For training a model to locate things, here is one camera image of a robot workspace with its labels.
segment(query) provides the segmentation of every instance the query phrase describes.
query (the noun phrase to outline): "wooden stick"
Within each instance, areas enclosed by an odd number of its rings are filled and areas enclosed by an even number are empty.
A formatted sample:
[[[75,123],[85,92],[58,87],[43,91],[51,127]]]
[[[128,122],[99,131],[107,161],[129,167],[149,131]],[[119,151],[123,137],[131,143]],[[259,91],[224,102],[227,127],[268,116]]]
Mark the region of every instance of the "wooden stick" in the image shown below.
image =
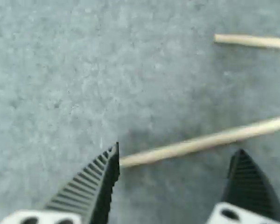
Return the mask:
[[[214,41],[217,43],[240,44],[252,47],[280,49],[280,38],[274,37],[215,34]]]
[[[120,165],[131,167],[145,163],[152,163],[166,158],[185,155],[210,147],[248,139],[254,136],[273,133],[280,130],[280,117],[265,120],[248,126],[240,126],[216,134],[194,138],[173,145],[159,147],[151,151],[141,152],[120,159]]]

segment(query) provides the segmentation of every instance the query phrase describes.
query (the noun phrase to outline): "screw hole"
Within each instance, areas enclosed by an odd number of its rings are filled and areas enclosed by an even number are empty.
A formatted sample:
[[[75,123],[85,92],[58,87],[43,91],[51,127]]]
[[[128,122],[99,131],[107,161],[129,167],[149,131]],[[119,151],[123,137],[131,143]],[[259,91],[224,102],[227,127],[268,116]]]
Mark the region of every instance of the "screw hole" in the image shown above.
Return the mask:
[[[29,217],[26,218],[21,224],[37,224],[38,223],[38,218],[37,217]]]
[[[236,212],[232,211],[232,210],[229,210],[229,209],[223,209],[221,210],[221,214],[227,218],[230,218],[232,220],[236,220],[236,221],[239,221],[239,217],[237,215]]]
[[[71,219],[65,219],[60,221],[58,224],[74,224],[74,221]]]

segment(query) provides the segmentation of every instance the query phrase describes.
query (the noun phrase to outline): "wooden dowel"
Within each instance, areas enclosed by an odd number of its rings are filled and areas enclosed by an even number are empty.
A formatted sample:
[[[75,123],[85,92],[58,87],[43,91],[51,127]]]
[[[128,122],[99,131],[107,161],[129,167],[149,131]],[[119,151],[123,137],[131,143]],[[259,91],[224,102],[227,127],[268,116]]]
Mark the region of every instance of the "wooden dowel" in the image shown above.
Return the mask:
[[[240,44],[252,47],[280,49],[280,38],[277,37],[215,34],[214,41],[217,43]]]
[[[145,163],[152,163],[166,158],[185,155],[210,147],[228,144],[254,136],[273,133],[280,130],[280,117],[265,120],[248,126],[240,126],[216,134],[206,135],[173,145],[155,148],[150,151],[129,155],[120,159],[120,165],[131,167]]]

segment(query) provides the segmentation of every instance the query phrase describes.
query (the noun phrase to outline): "gray carpet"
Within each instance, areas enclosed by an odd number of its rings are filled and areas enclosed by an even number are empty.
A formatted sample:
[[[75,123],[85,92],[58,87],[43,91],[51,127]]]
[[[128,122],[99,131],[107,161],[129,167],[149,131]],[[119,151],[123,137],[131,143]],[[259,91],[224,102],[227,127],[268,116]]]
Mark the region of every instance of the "gray carpet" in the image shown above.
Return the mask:
[[[0,220],[121,155],[280,115],[280,0],[0,0]],[[122,170],[110,223],[204,223],[243,147],[280,198],[280,132]]]

